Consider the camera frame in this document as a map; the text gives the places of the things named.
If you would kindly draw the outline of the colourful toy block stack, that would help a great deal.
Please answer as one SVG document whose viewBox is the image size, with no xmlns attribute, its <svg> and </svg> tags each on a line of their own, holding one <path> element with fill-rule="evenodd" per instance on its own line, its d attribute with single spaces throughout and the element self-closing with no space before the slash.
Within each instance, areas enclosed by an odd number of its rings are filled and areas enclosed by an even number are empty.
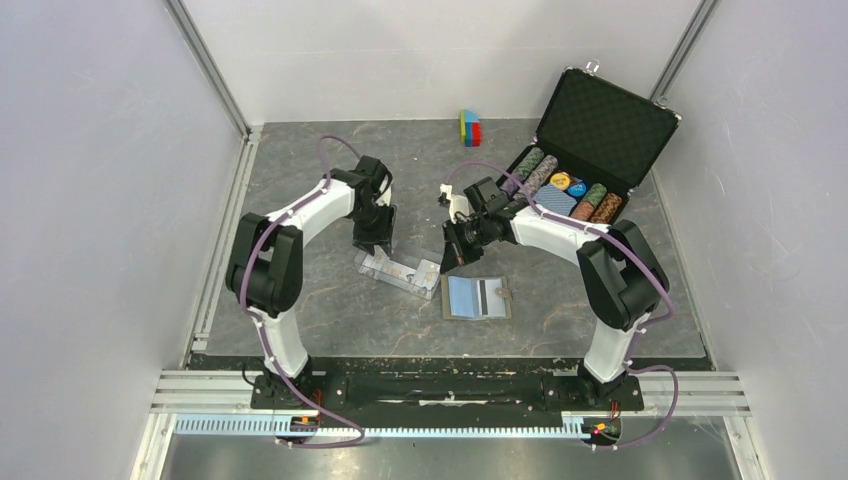
<svg viewBox="0 0 848 480">
<path fill-rule="evenodd" d="M 470 110 L 459 113 L 460 140 L 465 147 L 476 148 L 482 143 L 482 128 L 478 116 Z"/>
</svg>

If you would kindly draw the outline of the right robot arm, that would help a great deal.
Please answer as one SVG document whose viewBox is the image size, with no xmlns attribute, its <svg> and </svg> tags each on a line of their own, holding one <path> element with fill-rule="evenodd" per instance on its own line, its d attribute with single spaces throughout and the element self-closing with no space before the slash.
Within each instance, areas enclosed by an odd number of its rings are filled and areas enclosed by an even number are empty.
<svg viewBox="0 0 848 480">
<path fill-rule="evenodd" d="M 441 271 L 450 272 L 482 258 L 493 242 L 532 247 L 579 268 L 597 325 L 581 361 L 577 392 L 591 408 L 602 408 L 618 393 L 631 364 L 636 332 L 659 302 L 669 302 L 667 279 L 639 228 L 563 217 L 530 199 L 511 199 L 489 177 L 456 194 L 440 186 L 447 207 Z"/>
</svg>

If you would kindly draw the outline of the yellow dealer chip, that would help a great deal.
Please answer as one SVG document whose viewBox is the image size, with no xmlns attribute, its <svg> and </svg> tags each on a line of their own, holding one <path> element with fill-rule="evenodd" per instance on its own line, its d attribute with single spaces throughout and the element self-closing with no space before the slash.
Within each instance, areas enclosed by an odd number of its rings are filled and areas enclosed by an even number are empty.
<svg viewBox="0 0 848 480">
<path fill-rule="evenodd" d="M 571 176 L 566 172 L 554 173 L 549 179 L 549 184 L 561 191 L 567 190 L 571 186 Z"/>
</svg>

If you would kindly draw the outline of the blue playing card deck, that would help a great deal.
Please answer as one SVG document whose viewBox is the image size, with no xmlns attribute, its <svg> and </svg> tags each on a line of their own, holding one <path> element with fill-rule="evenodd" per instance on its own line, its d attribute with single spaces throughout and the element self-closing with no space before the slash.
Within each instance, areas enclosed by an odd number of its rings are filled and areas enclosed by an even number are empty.
<svg viewBox="0 0 848 480">
<path fill-rule="evenodd" d="M 535 202 L 555 214 L 568 217 L 577 201 L 553 185 L 542 186 L 534 196 Z"/>
</svg>

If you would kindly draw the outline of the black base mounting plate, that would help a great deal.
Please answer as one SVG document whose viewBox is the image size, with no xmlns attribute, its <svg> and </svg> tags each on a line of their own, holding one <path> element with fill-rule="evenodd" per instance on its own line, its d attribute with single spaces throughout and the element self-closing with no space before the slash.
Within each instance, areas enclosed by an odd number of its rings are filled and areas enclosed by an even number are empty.
<svg viewBox="0 0 848 480">
<path fill-rule="evenodd" d="M 575 358 L 313 357 L 294 379 L 263 368 L 250 406 L 298 426 L 554 427 L 563 412 L 610 418 L 644 409 L 627 373 L 602 386 Z"/>
</svg>

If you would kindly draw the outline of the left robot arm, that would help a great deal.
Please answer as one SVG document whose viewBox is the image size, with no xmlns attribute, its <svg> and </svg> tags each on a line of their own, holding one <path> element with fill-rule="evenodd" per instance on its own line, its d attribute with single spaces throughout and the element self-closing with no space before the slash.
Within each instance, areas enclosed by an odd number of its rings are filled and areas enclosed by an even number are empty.
<svg viewBox="0 0 848 480">
<path fill-rule="evenodd" d="M 348 219 L 355 248 L 390 254 L 396 216 L 392 180 L 382 161 L 363 156 L 351 170 L 331 170 L 290 205 L 264 215 L 247 213 L 238 222 L 225 285 L 252 317 L 264 363 L 280 376 L 275 392 L 290 407 L 306 405 L 314 394 L 313 379 L 302 373 L 309 355 L 294 313 L 304 283 L 304 249 L 332 223 Z"/>
</svg>

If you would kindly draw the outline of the blue dealer chip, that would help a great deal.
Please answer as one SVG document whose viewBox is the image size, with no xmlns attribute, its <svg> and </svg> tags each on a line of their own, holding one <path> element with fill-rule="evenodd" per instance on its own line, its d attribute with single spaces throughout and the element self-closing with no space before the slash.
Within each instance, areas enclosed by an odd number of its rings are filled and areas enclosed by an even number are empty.
<svg viewBox="0 0 848 480">
<path fill-rule="evenodd" d="M 587 191 L 587 185 L 583 182 L 579 182 L 570 185 L 569 188 L 566 190 L 566 193 L 575 199 L 580 199 L 586 195 Z"/>
</svg>

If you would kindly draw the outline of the clear plastic card sleeve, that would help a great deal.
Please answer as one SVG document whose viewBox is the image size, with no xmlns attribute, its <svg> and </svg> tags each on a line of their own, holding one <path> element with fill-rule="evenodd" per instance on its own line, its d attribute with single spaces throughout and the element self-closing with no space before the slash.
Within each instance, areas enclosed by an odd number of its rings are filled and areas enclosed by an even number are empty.
<svg viewBox="0 0 848 480">
<path fill-rule="evenodd" d="M 380 248 L 370 255 L 359 251 L 353 260 L 357 272 L 424 300 L 440 285 L 440 257 L 411 244 L 397 244 L 387 254 Z"/>
</svg>

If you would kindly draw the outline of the black poker chip case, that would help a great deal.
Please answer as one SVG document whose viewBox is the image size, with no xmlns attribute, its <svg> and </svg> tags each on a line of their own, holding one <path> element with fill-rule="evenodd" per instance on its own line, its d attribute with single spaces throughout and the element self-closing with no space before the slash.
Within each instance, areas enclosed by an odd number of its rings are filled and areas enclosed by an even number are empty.
<svg viewBox="0 0 848 480">
<path fill-rule="evenodd" d="M 507 168 L 513 172 L 532 149 L 557 159 L 555 172 L 588 187 L 601 184 L 621 199 L 614 224 L 659 158 L 681 117 L 674 111 L 576 67 L 565 69 L 535 130 L 533 141 Z"/>
</svg>

